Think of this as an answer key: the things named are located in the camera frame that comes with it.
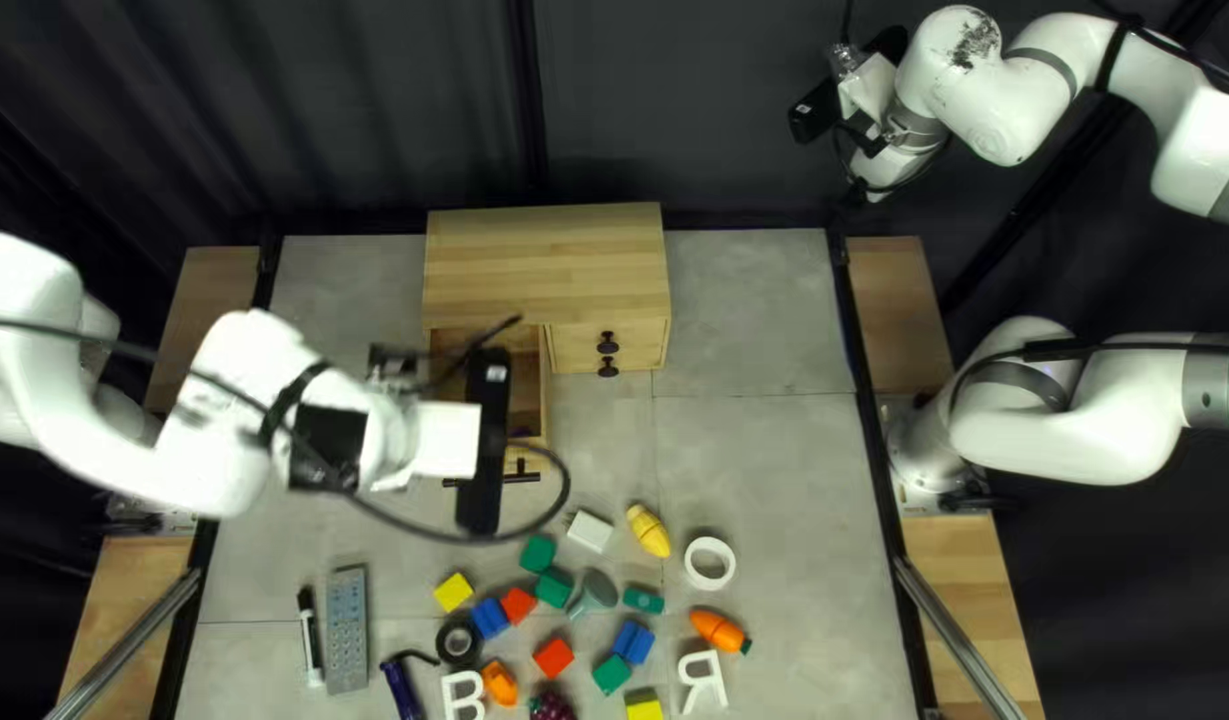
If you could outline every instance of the green block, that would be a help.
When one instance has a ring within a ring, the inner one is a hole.
[[[623,605],[639,609],[642,613],[662,614],[662,598],[653,592],[627,589],[623,591]]]
[[[606,662],[602,662],[600,667],[592,670],[592,679],[596,679],[596,687],[601,689],[606,697],[611,695],[614,691],[619,688],[628,678],[632,677],[632,668],[623,662],[623,659],[612,655]]]
[[[538,584],[535,585],[535,597],[553,607],[564,608],[573,590],[574,581],[556,568],[548,568],[538,576]]]
[[[553,558],[557,558],[557,543],[548,537],[533,536],[521,550],[521,566],[531,573],[542,573],[552,565]]]

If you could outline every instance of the roll of tape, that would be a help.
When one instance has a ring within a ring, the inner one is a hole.
[[[436,656],[450,667],[474,667],[481,657],[481,635],[468,617],[452,617],[436,633]]]
[[[719,577],[703,575],[699,568],[694,565],[693,557],[699,552],[712,552],[720,557],[720,562],[725,565],[725,569]],[[739,559],[734,557],[734,549],[720,539],[702,537],[696,538],[686,548],[685,564],[686,576],[689,577],[689,582],[693,586],[702,591],[719,591],[734,579],[734,566],[739,564]]]

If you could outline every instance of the red cube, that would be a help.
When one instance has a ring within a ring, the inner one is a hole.
[[[560,672],[574,662],[574,651],[565,645],[565,640],[552,638],[547,645],[535,652],[535,662],[548,679],[557,679]]]
[[[508,620],[512,625],[520,625],[526,619],[526,614],[530,614],[531,609],[538,605],[538,598],[521,589],[511,589],[508,595],[503,596],[501,605]]]

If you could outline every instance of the drawer knob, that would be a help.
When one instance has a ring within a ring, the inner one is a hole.
[[[618,369],[614,367],[614,359],[611,358],[610,355],[606,355],[606,358],[601,358],[601,362],[606,362],[606,365],[602,369],[596,370],[596,374],[600,375],[601,377],[612,378],[614,375],[618,374]]]
[[[618,351],[618,343],[614,342],[613,332],[606,331],[601,334],[601,338],[602,340],[596,343],[596,351],[600,351],[602,355],[613,355]]]

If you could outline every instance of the blue block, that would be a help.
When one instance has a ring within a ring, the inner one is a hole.
[[[472,608],[472,623],[476,624],[482,639],[493,639],[510,625],[508,614],[504,613],[503,605],[497,597],[484,598]]]
[[[623,623],[623,629],[618,632],[614,655],[630,665],[642,665],[649,657],[651,646],[654,646],[654,633],[629,620]]]

